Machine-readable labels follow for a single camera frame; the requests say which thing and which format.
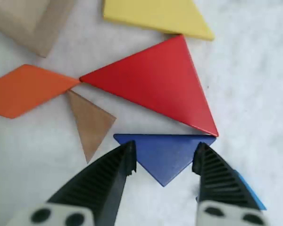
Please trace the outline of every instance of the red triangle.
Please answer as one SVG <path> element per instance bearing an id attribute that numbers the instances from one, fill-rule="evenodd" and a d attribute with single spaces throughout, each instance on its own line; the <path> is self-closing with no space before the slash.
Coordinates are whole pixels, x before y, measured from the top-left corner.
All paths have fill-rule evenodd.
<path id="1" fill-rule="evenodd" d="M 98 69 L 80 80 L 218 136 L 183 35 Z"/>

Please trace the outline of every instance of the white fabric background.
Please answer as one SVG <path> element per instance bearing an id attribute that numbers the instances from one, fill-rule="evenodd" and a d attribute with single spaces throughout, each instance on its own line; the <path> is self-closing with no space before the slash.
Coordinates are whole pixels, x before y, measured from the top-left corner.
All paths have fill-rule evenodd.
<path id="1" fill-rule="evenodd" d="M 187 38 L 220 137 L 212 145 L 283 226 L 283 0 L 197 0 L 214 42 Z M 34 64 L 74 78 L 168 36 L 101 19 L 100 0 L 79 0 L 46 59 L 0 33 L 0 77 Z M 117 146 L 114 133 L 188 134 L 189 127 L 87 85 L 74 88 L 117 117 L 93 160 Z M 46 201 L 86 166 L 65 95 L 14 119 L 0 117 L 0 226 Z M 186 168 L 161 187 L 140 165 L 128 178 L 116 226 L 194 225 L 199 177 Z"/>

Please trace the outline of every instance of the brown triangle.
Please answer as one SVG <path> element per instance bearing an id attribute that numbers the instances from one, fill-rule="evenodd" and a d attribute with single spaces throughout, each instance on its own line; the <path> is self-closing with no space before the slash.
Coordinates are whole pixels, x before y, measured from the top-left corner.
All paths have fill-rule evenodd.
<path id="1" fill-rule="evenodd" d="M 73 91 L 67 94 L 86 161 L 89 162 L 116 118 Z"/>

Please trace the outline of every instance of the black dot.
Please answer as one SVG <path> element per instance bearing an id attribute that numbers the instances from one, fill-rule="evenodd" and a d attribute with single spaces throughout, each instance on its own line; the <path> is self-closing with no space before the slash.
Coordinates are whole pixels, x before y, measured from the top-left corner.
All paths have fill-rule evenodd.
<path id="1" fill-rule="evenodd" d="M 80 226 L 83 222 L 84 215 L 81 213 L 74 213 L 67 217 L 65 224 L 66 226 Z"/>
<path id="2" fill-rule="evenodd" d="M 35 213 L 33 213 L 31 217 L 31 221 L 34 223 L 42 223 L 47 220 L 50 216 L 50 209 L 39 209 Z"/>
<path id="3" fill-rule="evenodd" d="M 255 225 L 264 225 L 263 220 L 254 214 L 245 214 L 243 220 L 253 223 Z"/>
<path id="4" fill-rule="evenodd" d="M 214 215 L 214 216 L 218 216 L 218 217 L 224 217 L 225 216 L 225 214 L 220 209 L 215 208 L 215 207 L 208 207 L 205 211 L 210 215 Z"/>

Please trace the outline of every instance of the wooden block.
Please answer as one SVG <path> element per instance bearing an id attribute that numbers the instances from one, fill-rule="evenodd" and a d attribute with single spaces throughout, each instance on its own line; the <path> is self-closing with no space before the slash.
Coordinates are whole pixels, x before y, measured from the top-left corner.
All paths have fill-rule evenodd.
<path id="1" fill-rule="evenodd" d="M 74 3 L 75 0 L 0 0 L 0 31 L 46 57 Z"/>
<path id="2" fill-rule="evenodd" d="M 105 0 L 103 16 L 107 20 L 165 33 L 214 39 L 192 0 Z"/>
<path id="3" fill-rule="evenodd" d="M 16 118 L 79 83 L 62 74 L 23 65 L 0 78 L 0 115 Z"/>
<path id="4" fill-rule="evenodd" d="M 218 136 L 182 35 L 91 72 L 80 80 Z"/>
<path id="5" fill-rule="evenodd" d="M 67 93 L 88 163 L 116 118 L 77 93 Z"/>

